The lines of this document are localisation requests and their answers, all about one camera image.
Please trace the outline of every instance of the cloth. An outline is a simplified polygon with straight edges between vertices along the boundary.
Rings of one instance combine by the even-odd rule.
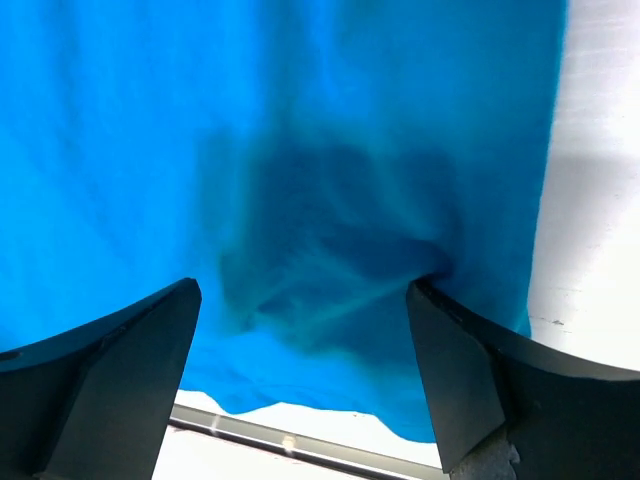
[[[0,2],[0,350],[181,278],[182,387],[431,441],[432,275],[527,334],[565,2]]]

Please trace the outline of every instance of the blue cloth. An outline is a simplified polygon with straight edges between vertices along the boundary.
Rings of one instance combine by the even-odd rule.
[[[564,20],[556,0],[0,2],[0,351],[193,276],[183,388],[432,440],[404,291],[434,274],[529,332]]]

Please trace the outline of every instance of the metal bar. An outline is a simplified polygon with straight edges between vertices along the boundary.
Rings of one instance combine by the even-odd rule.
[[[175,404],[170,423],[345,473],[385,480],[444,480],[442,470]]]

